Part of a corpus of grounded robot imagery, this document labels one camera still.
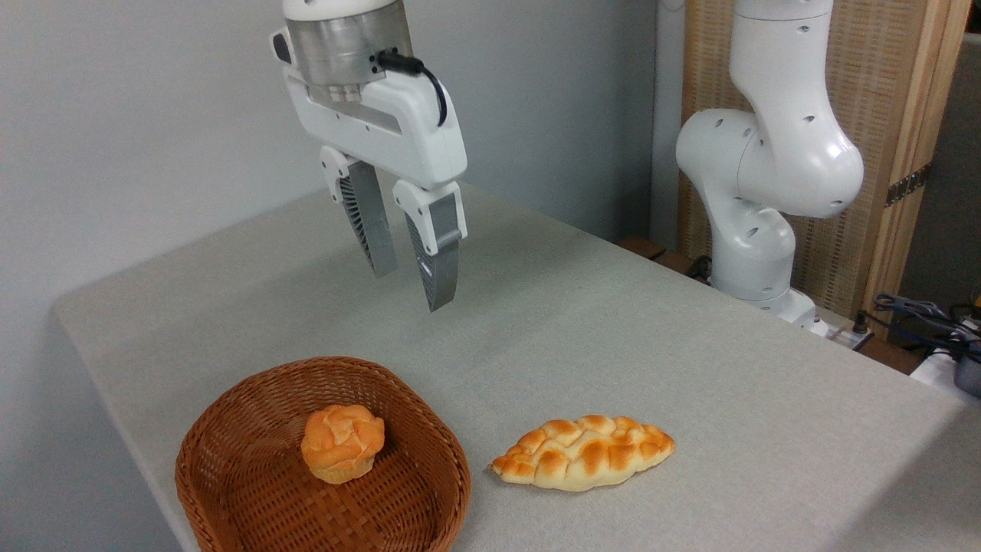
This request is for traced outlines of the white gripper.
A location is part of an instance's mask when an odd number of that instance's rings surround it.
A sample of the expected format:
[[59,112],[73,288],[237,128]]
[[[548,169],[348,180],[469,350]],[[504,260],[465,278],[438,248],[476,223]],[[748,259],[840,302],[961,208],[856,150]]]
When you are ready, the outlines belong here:
[[468,235],[460,188],[451,182],[468,165],[452,103],[439,126],[437,94],[427,77],[389,72],[365,84],[358,101],[333,102],[294,67],[284,67],[283,75],[302,126],[326,144],[320,159],[330,195],[343,207],[372,272],[382,278],[397,267],[375,166],[402,178],[393,193],[408,224],[428,310],[452,301],[459,242]]

